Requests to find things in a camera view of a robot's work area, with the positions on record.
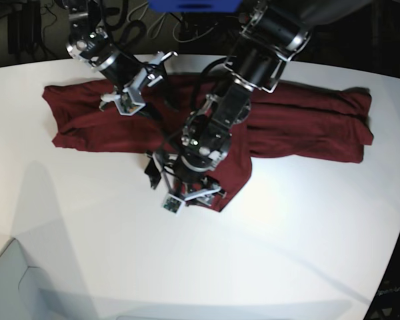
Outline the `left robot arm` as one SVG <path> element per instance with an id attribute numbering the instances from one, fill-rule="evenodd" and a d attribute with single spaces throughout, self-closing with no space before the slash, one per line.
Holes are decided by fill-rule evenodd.
<path id="1" fill-rule="evenodd" d="M 164 209 L 186 205 L 224 206 L 251 175 L 245 120 L 252 94 L 274 92 L 281 75 L 311 38 L 315 26 L 337 21 L 362 8 L 364 1 L 259 1 L 223 63 L 228 76 L 205 96 L 164 146 L 149 154 L 151 184 L 164 181 Z"/>

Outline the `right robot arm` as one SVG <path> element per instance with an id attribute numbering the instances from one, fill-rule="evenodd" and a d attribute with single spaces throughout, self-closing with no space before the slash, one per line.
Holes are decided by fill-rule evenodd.
<path id="1" fill-rule="evenodd" d="M 118 42 L 106 22 L 102 1 L 63 1 L 69 14 L 68 54 L 102 74 L 113 85 L 110 93 L 101 96 L 99 109 L 114 103 L 122 116 L 140 115 L 154 120 L 160 112 L 142 96 L 144 88 L 168 83 L 165 62 L 177 53 L 162 51 L 149 61 L 140 61 L 129 50 L 147 34 L 142 21 L 130 22 Z"/>

